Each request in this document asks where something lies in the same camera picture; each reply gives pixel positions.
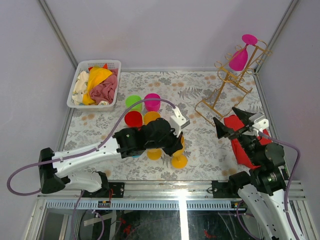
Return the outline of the yellow wine glass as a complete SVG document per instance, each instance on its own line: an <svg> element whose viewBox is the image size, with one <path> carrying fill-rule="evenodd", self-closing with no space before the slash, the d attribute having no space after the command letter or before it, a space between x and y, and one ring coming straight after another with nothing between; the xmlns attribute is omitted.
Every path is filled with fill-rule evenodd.
<svg viewBox="0 0 320 240"><path fill-rule="evenodd" d="M156 160L160 159L161 156L162 156L162 150L159 148L147 150L147 157L150 160L156 161Z"/></svg>
<svg viewBox="0 0 320 240"><path fill-rule="evenodd" d="M181 137L181 144L182 144L182 149L176 151L173 155L172 155L172 161L171 164L174 168L176 169L182 169L184 168L187 163L188 163L188 159L185 155L183 155L184 151L185 151L185 139L182 136Z"/></svg>
<svg viewBox="0 0 320 240"><path fill-rule="evenodd" d="M155 121L156 119L160 118L161 115L156 112L156 111L148 111L144 116L143 116L143 123L144 125L147 125L148 123Z"/></svg>

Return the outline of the magenta plastic wine glass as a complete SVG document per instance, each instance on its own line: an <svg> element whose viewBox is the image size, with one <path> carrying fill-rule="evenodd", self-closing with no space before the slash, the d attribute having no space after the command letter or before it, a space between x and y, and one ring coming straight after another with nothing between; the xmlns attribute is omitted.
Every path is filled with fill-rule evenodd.
<svg viewBox="0 0 320 240"><path fill-rule="evenodd" d="M156 93L147 94L144 99L148 100L144 102L145 108L148 112L158 112L161 107L161 97Z"/></svg>

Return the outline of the red plastic wine glass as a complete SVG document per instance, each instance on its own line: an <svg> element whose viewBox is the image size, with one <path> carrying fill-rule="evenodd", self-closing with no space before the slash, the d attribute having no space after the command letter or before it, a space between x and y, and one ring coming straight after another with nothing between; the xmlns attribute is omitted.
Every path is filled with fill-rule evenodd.
<svg viewBox="0 0 320 240"><path fill-rule="evenodd" d="M143 116L139 111L130 111L124 116L124 122L129 128L140 128L143 125Z"/></svg>

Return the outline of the green plastic wine glass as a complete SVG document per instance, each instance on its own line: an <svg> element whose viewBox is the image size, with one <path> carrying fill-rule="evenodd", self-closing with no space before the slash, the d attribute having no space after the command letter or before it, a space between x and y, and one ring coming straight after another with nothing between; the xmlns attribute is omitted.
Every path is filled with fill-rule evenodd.
<svg viewBox="0 0 320 240"><path fill-rule="evenodd" d="M129 108L141 100L142 100L142 98L139 95L130 95L125 100L125 106L127 108ZM141 113L142 109L143 109L143 104L139 103L139 104L135 105L130 111L137 111L137 112Z"/></svg>

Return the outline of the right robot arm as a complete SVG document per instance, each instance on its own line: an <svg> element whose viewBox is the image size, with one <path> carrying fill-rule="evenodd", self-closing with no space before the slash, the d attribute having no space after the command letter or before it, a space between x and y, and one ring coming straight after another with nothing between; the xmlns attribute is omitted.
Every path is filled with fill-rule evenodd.
<svg viewBox="0 0 320 240"><path fill-rule="evenodd" d="M284 146L292 145L263 132L269 127L264 114L236 107L232 110L243 127L234 130L214 117L217 137L238 140L256 168L230 175L227 182L212 181L213 197L241 198L262 228L266 240L305 239L289 203L292 180L285 181L280 171L285 165Z"/></svg>

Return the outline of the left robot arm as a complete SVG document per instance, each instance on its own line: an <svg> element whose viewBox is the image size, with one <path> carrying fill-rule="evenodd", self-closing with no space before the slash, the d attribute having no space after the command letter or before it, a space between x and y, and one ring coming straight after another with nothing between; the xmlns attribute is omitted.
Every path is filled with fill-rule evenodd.
<svg viewBox="0 0 320 240"><path fill-rule="evenodd" d="M161 149L172 156L183 148L183 133L176 134L170 123L158 118L141 127L123 128L107 141L73 151L54 152L42 149L39 161L40 192L53 194L63 189L78 189L89 196L105 197L110 190L102 171L82 172L92 164L139 156L149 149Z"/></svg>

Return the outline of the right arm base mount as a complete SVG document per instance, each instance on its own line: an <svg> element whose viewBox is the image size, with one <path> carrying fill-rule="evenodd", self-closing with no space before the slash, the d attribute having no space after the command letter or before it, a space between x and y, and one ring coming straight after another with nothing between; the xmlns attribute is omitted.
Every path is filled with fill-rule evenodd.
<svg viewBox="0 0 320 240"><path fill-rule="evenodd" d="M240 198L238 190L250 183L250 175L245 171L241 171L230 175L228 181L213 180L211 182L212 195L215 199Z"/></svg>

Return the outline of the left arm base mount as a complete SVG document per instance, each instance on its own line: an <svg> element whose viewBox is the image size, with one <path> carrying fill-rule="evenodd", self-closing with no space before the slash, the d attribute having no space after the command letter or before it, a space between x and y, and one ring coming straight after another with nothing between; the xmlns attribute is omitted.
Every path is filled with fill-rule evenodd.
<svg viewBox="0 0 320 240"><path fill-rule="evenodd" d="M101 189L93 195L96 198L123 198L125 193L124 182L109 182L107 175L104 172L97 171L101 179Z"/></svg>

